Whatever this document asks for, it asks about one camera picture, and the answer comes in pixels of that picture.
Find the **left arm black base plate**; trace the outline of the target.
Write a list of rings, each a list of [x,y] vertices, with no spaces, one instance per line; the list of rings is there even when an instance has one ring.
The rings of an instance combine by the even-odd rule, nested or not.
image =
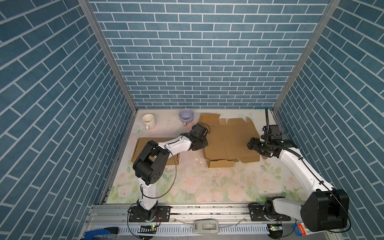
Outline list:
[[[134,205],[131,207],[129,213],[129,222],[143,223],[143,222],[155,222],[157,218],[158,222],[169,222],[171,214],[171,206],[158,206],[155,205],[150,210],[145,210],[141,205]]]

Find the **brown cardboard sheet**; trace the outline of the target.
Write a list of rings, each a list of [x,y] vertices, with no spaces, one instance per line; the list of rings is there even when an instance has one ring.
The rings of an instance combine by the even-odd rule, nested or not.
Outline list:
[[[210,127],[208,146],[203,149],[209,168],[232,168],[237,162],[259,162],[260,154],[247,147],[251,138],[260,137],[253,121],[249,117],[224,119],[220,116],[204,113],[199,118],[199,122]]]

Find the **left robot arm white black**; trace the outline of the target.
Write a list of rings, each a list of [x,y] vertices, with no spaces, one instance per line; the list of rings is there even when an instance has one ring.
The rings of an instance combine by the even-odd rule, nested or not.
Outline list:
[[[156,183],[163,175],[169,157],[186,151],[197,151],[208,146],[207,135],[211,128],[205,123],[197,123],[192,129],[167,142],[157,143],[150,140],[146,143],[138,158],[133,163],[133,170],[139,181],[141,191],[138,207],[147,212],[157,208]]]

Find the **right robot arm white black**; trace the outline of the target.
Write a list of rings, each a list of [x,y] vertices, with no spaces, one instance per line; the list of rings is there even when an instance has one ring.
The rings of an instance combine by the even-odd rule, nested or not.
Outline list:
[[[283,197],[267,198],[266,217],[275,220],[288,216],[302,221],[312,232],[344,233],[351,229],[349,195],[327,182],[304,158],[292,140],[285,140],[277,125],[263,127],[261,138],[251,138],[247,144],[264,157],[277,157],[302,185],[306,200],[291,201]]]

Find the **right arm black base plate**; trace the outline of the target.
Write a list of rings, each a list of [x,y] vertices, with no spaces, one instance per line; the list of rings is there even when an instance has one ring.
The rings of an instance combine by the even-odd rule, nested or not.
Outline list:
[[[251,203],[248,205],[250,218],[252,222],[289,222],[291,218],[286,215],[280,215],[274,210],[266,210],[264,205]]]

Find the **brown cardboard box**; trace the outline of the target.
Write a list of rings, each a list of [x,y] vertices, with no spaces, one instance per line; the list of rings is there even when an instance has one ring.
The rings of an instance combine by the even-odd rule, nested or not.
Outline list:
[[[163,143],[163,142],[168,142],[170,140],[175,140],[175,139],[174,138],[154,138],[154,137],[139,138],[137,141],[135,150],[134,150],[133,157],[132,157],[132,163],[134,163],[138,159],[138,157],[140,156],[141,152],[146,147],[148,142],[154,141],[157,144],[159,144],[159,143]],[[152,147],[152,149],[149,151],[149,153],[150,153],[150,155],[148,156],[148,158],[151,161],[154,161],[156,159],[156,156],[153,155],[153,153],[157,153],[157,148]],[[175,164],[178,166],[179,161],[180,161],[180,154],[174,155],[174,158],[172,157],[171,154],[169,154],[169,159],[166,163],[166,166],[173,166]]]

